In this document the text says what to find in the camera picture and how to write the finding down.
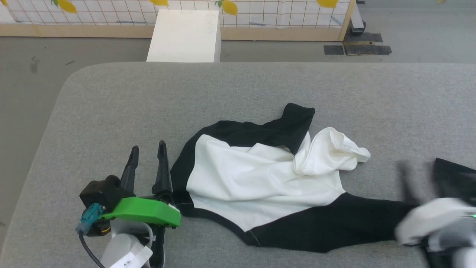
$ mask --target gray floor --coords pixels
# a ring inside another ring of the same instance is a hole
[[[224,41],[223,62],[476,63],[475,9],[361,8],[389,56],[328,56],[320,42]],[[0,38],[0,244],[58,93],[78,69],[145,61],[150,40]]]

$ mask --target white fabric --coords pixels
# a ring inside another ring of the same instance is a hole
[[[369,158],[367,149],[332,127],[312,141],[307,133],[296,156],[283,148],[229,146],[202,135],[187,191],[196,208],[215,212],[248,231],[332,203],[345,192],[338,170],[352,170]]]

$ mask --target black sleeve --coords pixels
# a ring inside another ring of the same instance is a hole
[[[461,198],[476,206],[476,170],[437,158],[432,175],[438,197]]]
[[[397,224],[414,206],[342,194],[328,206],[312,207],[247,234],[256,246],[326,253],[339,247],[392,240]]]

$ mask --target white label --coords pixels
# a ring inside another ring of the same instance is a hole
[[[120,258],[110,268],[141,268],[152,256],[152,250],[141,244],[135,244],[124,257]]]

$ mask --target gray tabletop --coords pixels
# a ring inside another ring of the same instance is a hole
[[[415,190],[432,198],[426,163],[476,166],[476,65],[351,63],[111,63],[65,83],[15,210],[2,268],[94,267],[74,232],[90,180],[120,175],[140,147],[137,195],[150,193],[159,140],[174,163],[185,142],[218,120],[264,123],[286,103],[315,107],[310,132],[332,126],[372,158],[342,172],[344,189],[399,199],[395,161],[408,159]],[[98,256],[109,237],[87,238]],[[218,224],[184,218],[166,234],[167,267],[425,267],[396,242],[327,254],[244,245]]]

